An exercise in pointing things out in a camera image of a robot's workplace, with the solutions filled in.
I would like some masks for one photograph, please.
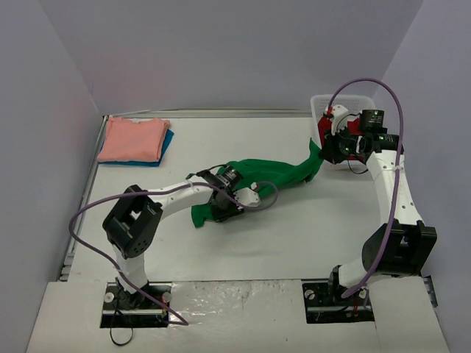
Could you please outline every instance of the pink towel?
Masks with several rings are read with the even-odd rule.
[[[110,117],[99,162],[157,162],[170,121],[153,118],[135,123]]]

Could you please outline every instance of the green cloth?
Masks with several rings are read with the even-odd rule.
[[[310,155],[299,165],[291,165],[273,160],[240,160],[226,163],[242,174],[243,179],[237,184],[236,190],[249,188],[253,182],[273,182],[278,188],[291,186],[302,181],[310,182],[321,168],[322,159],[318,157],[320,148],[309,141]],[[261,185],[258,190],[261,198],[273,193],[269,185]],[[191,219],[196,228],[203,227],[205,220],[212,220],[210,205],[200,204],[191,208]]]

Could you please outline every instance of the folded blue cloth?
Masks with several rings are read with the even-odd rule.
[[[165,138],[163,139],[162,144],[162,152],[160,154],[160,160],[158,162],[139,162],[137,160],[131,160],[129,162],[100,162],[99,164],[108,164],[108,165],[131,165],[136,167],[158,167],[160,162],[163,159],[163,155],[165,154],[167,148],[170,145],[171,139],[174,137],[175,133],[171,130],[167,130],[165,134]]]

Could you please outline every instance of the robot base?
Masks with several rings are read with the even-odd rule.
[[[304,307],[308,324],[336,324],[374,321],[371,303],[358,296],[351,296],[341,302],[329,293],[327,279],[302,281]]]
[[[170,305],[170,284],[148,283],[142,288],[158,301]],[[167,327],[169,314],[139,293],[128,294],[116,283],[105,291],[100,328]]]

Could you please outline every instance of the laundry basket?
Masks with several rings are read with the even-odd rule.
[[[317,128],[317,123],[324,114],[325,108],[329,105],[331,94],[322,94],[317,95],[311,98],[311,110],[312,110],[312,139],[319,146],[321,146],[321,139],[319,136],[319,129]],[[333,101],[334,104],[341,104],[346,107],[350,113],[357,114],[363,109],[376,109],[375,103],[370,97],[366,96],[353,96],[347,94],[339,94],[336,99]],[[355,120],[355,117],[349,118],[349,121]],[[350,161],[350,166],[354,170],[361,170],[364,168],[364,165],[356,160]],[[329,162],[324,162],[322,164],[323,168],[334,168],[334,169],[348,169],[347,161],[344,161],[339,164],[330,164]]]

